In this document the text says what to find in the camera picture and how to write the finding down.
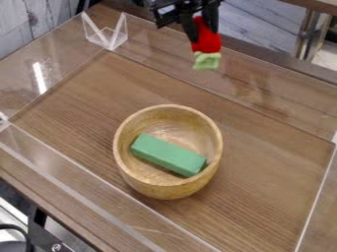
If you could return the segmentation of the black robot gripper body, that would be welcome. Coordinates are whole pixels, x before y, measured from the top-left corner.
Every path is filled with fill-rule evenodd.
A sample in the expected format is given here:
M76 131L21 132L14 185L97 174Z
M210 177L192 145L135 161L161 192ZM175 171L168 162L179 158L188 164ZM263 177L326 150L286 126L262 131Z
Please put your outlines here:
M171 23L180 24L179 11L181 9L188 10L193 16L202 15L204 1L218 1L220 5L223 0L148 0L148 10L153 15L156 26L161 28Z

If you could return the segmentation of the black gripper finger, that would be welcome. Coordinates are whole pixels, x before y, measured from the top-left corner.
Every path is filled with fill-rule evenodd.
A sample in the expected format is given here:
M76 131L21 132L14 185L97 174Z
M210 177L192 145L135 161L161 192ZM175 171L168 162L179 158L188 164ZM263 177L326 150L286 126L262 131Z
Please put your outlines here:
M181 9L179 11L179 22L189 42L196 43L199 40L199 32L193 22L193 14L188 10Z
M204 1L202 15L212 33L218 32L218 1Z

